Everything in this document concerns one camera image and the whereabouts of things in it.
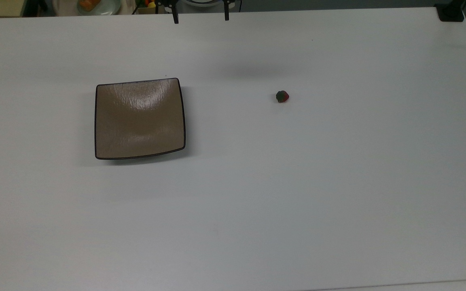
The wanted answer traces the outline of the black Franka gripper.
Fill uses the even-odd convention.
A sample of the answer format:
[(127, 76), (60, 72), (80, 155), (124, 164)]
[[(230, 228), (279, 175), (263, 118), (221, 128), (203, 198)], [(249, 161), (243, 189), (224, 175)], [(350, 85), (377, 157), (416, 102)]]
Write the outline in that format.
[(179, 14), (176, 9), (176, 6), (180, 5), (179, 2), (182, 2), (183, 6), (187, 5), (197, 8), (224, 6), (225, 21), (229, 20), (229, 9), (233, 9), (234, 7), (234, 0), (155, 0), (154, 5), (159, 8), (170, 9), (174, 23), (179, 24)]

